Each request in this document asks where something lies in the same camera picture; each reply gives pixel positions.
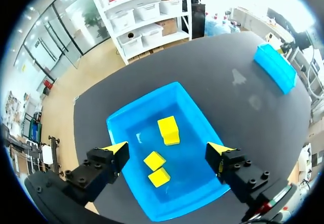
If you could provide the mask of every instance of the blue plastic tray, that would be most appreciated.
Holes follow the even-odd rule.
[[[254,60],[271,76],[284,94],[296,86],[296,70],[270,44],[258,46]]]
[[[166,146],[157,121],[175,116],[180,144]],[[123,174],[134,197],[152,221],[185,215],[222,196],[221,185],[205,160],[208,141],[222,142],[198,106],[178,82],[122,107],[107,119],[112,144],[129,142],[130,159]],[[163,168],[171,179],[159,188],[147,177],[152,170],[143,162],[152,151],[166,159]]]

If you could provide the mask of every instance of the black table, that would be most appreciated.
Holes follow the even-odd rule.
[[[128,65],[80,95],[74,107],[74,138],[81,163],[93,147],[111,145],[106,118],[122,106],[179,81],[224,145],[242,148],[271,177],[288,178],[307,136],[310,100],[300,81],[283,95],[253,61],[264,41],[252,32],[205,37]],[[94,202],[103,216],[126,224],[152,223],[123,175]],[[231,191],[166,223],[239,223],[247,206]]]

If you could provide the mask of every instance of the glass wall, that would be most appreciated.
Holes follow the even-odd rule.
[[[110,37],[93,0],[56,0],[54,8],[83,53]]]
[[[44,80],[54,82],[77,69],[80,57],[108,38],[93,0],[55,0],[39,14],[15,66],[42,93]]]

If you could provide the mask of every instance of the red object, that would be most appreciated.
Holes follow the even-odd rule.
[[[45,85],[45,87],[47,87],[49,90],[51,90],[52,89],[52,87],[53,87],[53,84],[52,83],[50,83],[50,81],[48,81],[47,79],[46,80],[44,80],[44,82],[43,82],[43,84]]]

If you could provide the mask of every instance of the white storage box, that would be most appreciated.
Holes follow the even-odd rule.
[[[133,33],[134,37],[129,38],[129,34]],[[143,48],[142,35],[139,32],[130,32],[120,36],[119,43],[124,50],[125,56],[134,54],[137,50]]]
[[[146,44],[157,43],[162,38],[163,27],[152,23],[140,29],[143,42]]]
[[[182,0],[168,0],[160,2],[160,10],[165,14],[177,14],[182,12]]]
[[[116,31],[121,31],[135,24],[134,9],[122,10],[109,17]]]
[[[140,17],[140,19],[146,21],[152,18],[156,18],[160,16],[160,8],[159,3],[149,3],[149,4],[138,4],[135,8],[136,15]]]

